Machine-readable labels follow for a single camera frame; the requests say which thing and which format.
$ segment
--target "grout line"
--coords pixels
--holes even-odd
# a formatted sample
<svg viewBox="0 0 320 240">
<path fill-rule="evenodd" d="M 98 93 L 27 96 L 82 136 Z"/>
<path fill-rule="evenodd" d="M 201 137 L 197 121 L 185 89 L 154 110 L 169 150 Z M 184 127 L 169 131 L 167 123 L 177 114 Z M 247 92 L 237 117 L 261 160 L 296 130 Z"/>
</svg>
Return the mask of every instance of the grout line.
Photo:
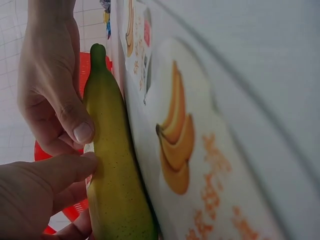
<svg viewBox="0 0 320 240">
<path fill-rule="evenodd" d="M 103 9 L 103 7 L 102 7 L 102 8 L 95 8 L 95 9 L 82 10 L 82 11 L 74 11 L 73 13 L 74 13 L 74 14 L 77 14 L 77 13 L 81 13 L 81 12 L 87 12 L 87 11 L 99 10 L 99 9 Z"/>
</svg>

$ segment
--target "tile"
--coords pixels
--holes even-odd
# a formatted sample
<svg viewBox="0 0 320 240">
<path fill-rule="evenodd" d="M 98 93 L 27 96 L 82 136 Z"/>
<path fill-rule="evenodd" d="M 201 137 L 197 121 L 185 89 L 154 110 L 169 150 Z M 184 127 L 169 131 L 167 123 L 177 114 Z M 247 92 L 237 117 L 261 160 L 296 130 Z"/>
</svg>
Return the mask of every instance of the tile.
<svg viewBox="0 0 320 240">
<path fill-rule="evenodd" d="M 73 17 L 76 21 L 76 24 L 78 25 L 78 27 L 82 27 L 84 25 L 84 14 L 82 11 L 80 12 L 75 12 L 73 14 Z"/>
<path fill-rule="evenodd" d="M 35 155 L 34 155 L 34 153 L 33 154 L 25 154 L 25 155 L 21 155 L 21 153 L 20 153 L 20 156 L 18 156 L 16 159 L 17 159 L 17 161 L 21 161 L 21 162 L 32 163 L 35 161 Z"/>
<path fill-rule="evenodd" d="M 8 72 L 18 69 L 20 54 L 6 58 L 6 68 Z"/>
<path fill-rule="evenodd" d="M 8 75 L 2 74 L 0 75 L 0 89 L 5 89 L 9 87 L 9 80 L 8 80 Z"/>
<path fill-rule="evenodd" d="M 25 136 L 30 136 L 30 135 L 32 135 L 32 136 L 34 136 L 33 134 L 32 134 L 32 131 L 30 130 L 30 128 L 27 126 L 26 128 L 25 128 L 25 130 L 24 130 L 24 135 Z"/>
<path fill-rule="evenodd" d="M 10 71 L 7 73 L 9 86 L 15 86 L 18 84 L 18 70 Z"/>
<path fill-rule="evenodd" d="M 11 129 L 11 136 L 24 136 L 26 131 L 25 126 L 16 126 Z"/>
<path fill-rule="evenodd" d="M 16 99 L 17 96 L 18 96 L 18 87 L 17 87 L 17 85 L 11 86 L 10 90 L 11 90 L 11 93 L 12 93 L 14 99 Z"/>
<path fill-rule="evenodd" d="M 1 136 L 0 137 L 0 148 L 7 148 L 9 147 L 10 137 L 8 136 Z"/>
<path fill-rule="evenodd" d="M 21 11 L 16 16 L 17 16 L 19 25 L 23 25 L 28 22 L 28 12 L 27 11 Z"/>
<path fill-rule="evenodd" d="M 18 160 L 18 157 L 20 155 L 22 147 L 8 147 L 6 157 L 7 158 L 15 158 L 15 160 Z"/>
<path fill-rule="evenodd" d="M 80 40 L 80 52 L 85 52 L 85 40 L 81 39 Z"/>
<path fill-rule="evenodd" d="M 0 90 L 0 102 L 3 100 L 11 99 L 13 97 L 10 87 Z"/>
<path fill-rule="evenodd" d="M 85 33 L 84 33 L 84 27 L 83 26 L 79 27 L 79 37 L 80 37 L 80 40 L 85 38 Z"/>
<path fill-rule="evenodd" d="M 4 45 L 4 49 L 5 49 L 5 56 L 7 58 L 17 55 L 19 53 L 18 40 L 14 40 L 6 43 Z"/>
<path fill-rule="evenodd" d="M 83 0 L 83 11 L 102 8 L 103 7 L 98 0 Z"/>
<path fill-rule="evenodd" d="M 35 145 L 35 137 L 33 135 L 25 135 L 23 137 L 23 147 L 33 147 Z"/>
<path fill-rule="evenodd" d="M 2 128 L 0 129 L 0 137 L 10 137 L 11 128 Z"/>
<path fill-rule="evenodd" d="M 11 11 L 11 4 L 10 4 L 10 1 L 6 1 L 4 2 L 1 6 L 1 11 L 0 11 L 0 19 L 4 19 L 6 18 L 9 14 L 10 14 L 10 11 Z"/>
<path fill-rule="evenodd" d="M 85 40 L 84 51 L 90 52 L 90 48 L 93 44 L 102 44 L 106 46 L 107 38 L 106 37 L 99 37 L 99 38 L 92 38 Z"/>
<path fill-rule="evenodd" d="M 24 136 L 11 136 L 9 147 L 20 147 L 22 148 L 24 144 Z"/>
<path fill-rule="evenodd" d="M 3 40 L 5 44 L 21 38 L 20 29 L 17 26 L 4 30 L 2 34 L 3 34 Z"/>
<path fill-rule="evenodd" d="M 83 10 L 84 10 L 83 9 L 83 0 L 76 0 L 73 12 L 77 13 L 77 12 L 82 12 Z"/>
<path fill-rule="evenodd" d="M 12 15 L 9 15 L 0 20 L 0 27 L 2 31 L 13 28 L 14 26 L 15 26 L 15 21 Z"/>
<path fill-rule="evenodd" d="M 5 44 L 4 35 L 3 35 L 3 32 L 0 31 L 0 45 L 3 45 L 3 44 Z"/>
<path fill-rule="evenodd" d="M 7 72 L 6 59 L 0 60 L 0 75 L 5 74 Z"/>
<path fill-rule="evenodd" d="M 83 24 L 85 26 L 100 24 L 103 22 L 104 22 L 103 9 L 88 10 L 83 12 Z"/>
<path fill-rule="evenodd" d="M 0 60 L 6 58 L 5 45 L 0 46 Z"/>
<path fill-rule="evenodd" d="M 27 24 L 20 25 L 21 37 L 24 37 L 26 34 Z"/>
<path fill-rule="evenodd" d="M 21 53 L 21 49 L 22 49 L 23 39 L 19 38 L 19 39 L 17 39 L 17 42 L 18 42 L 18 53 L 20 54 Z"/>
<path fill-rule="evenodd" d="M 17 109 L 17 101 L 15 98 L 9 98 L 0 102 L 2 110 Z"/>
<path fill-rule="evenodd" d="M 107 26 L 104 23 L 84 26 L 84 39 L 103 38 L 107 35 Z"/>
<path fill-rule="evenodd" d="M 20 152 L 20 157 L 30 156 L 35 154 L 35 148 L 31 146 L 23 146 Z"/>
<path fill-rule="evenodd" d="M 28 10 L 28 1 L 26 0 L 15 0 L 16 12 L 25 12 Z"/>
</svg>

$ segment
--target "red basket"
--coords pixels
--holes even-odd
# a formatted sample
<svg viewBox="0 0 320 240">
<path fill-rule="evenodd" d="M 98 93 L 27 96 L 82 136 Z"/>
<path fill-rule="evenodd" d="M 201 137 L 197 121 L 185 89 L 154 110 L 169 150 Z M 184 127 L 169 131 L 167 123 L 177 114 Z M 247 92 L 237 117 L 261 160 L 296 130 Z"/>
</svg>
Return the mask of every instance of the red basket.
<svg viewBox="0 0 320 240">
<path fill-rule="evenodd" d="M 105 58 L 106 66 L 109 69 L 110 72 L 112 72 L 112 62 L 109 60 L 108 57 Z M 79 76 L 79 90 L 81 97 L 83 97 L 85 85 L 88 79 L 90 73 L 90 54 L 81 52 L 80 53 L 80 76 Z M 35 141 L 34 144 L 34 160 L 35 161 L 41 161 L 48 158 L 51 158 L 52 156 L 44 152 L 37 141 Z M 88 200 L 85 199 L 73 206 L 67 207 L 62 210 L 63 214 L 71 221 L 79 217 L 79 214 L 86 210 L 88 208 Z M 44 230 L 47 234 L 54 234 L 56 231 L 51 228 L 50 226 L 47 226 L 47 228 Z"/>
</svg>

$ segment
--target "printed banana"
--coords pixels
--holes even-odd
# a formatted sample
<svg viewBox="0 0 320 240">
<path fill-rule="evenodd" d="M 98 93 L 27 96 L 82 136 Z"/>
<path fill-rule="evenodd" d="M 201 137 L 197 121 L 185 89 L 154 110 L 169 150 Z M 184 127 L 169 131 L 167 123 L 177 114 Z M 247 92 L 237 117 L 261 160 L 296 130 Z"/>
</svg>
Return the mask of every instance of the printed banana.
<svg viewBox="0 0 320 240">
<path fill-rule="evenodd" d="M 185 90 L 182 75 L 178 70 L 176 61 L 172 64 L 172 96 L 168 114 L 161 128 L 163 135 L 171 144 L 175 144 L 180 135 L 186 119 Z"/>
<path fill-rule="evenodd" d="M 189 186 L 189 165 L 184 162 L 179 171 L 175 171 L 170 166 L 163 149 L 160 149 L 160 162 L 163 172 L 163 177 L 169 187 L 176 194 L 183 195 L 188 190 Z"/>
<path fill-rule="evenodd" d="M 128 27 L 125 34 L 125 40 L 127 45 L 126 56 L 129 58 L 134 50 L 134 7 L 133 0 L 129 0 L 129 19 Z"/>
<path fill-rule="evenodd" d="M 173 192 L 183 195 L 189 186 L 189 159 L 195 145 L 193 117 L 186 115 L 183 77 L 177 62 L 172 62 L 172 92 L 167 117 L 156 124 L 160 143 L 160 162 L 164 180 Z"/>
<path fill-rule="evenodd" d="M 98 167 L 87 189 L 96 240 L 158 240 L 157 225 L 144 192 L 131 139 L 127 110 L 104 46 L 90 50 L 84 104 L 95 124 Z"/>
</svg>

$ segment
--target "printed image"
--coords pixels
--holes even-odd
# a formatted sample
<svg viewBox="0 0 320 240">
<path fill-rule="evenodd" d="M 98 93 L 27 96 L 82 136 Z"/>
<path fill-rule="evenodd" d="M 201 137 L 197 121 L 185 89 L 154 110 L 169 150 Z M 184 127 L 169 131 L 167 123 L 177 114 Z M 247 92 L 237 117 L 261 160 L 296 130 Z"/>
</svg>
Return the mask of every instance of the printed image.
<svg viewBox="0 0 320 240">
<path fill-rule="evenodd" d="M 193 117 L 186 113 L 183 76 L 177 62 L 172 63 L 172 94 L 169 111 L 155 127 L 160 143 L 160 161 L 164 179 L 173 192 L 186 193 L 189 186 L 189 159 L 195 144 Z"/>
<path fill-rule="evenodd" d="M 129 58 L 134 50 L 134 7 L 133 0 L 129 0 L 129 20 L 128 27 L 125 34 L 125 41 L 127 46 L 126 56 Z"/>
</svg>

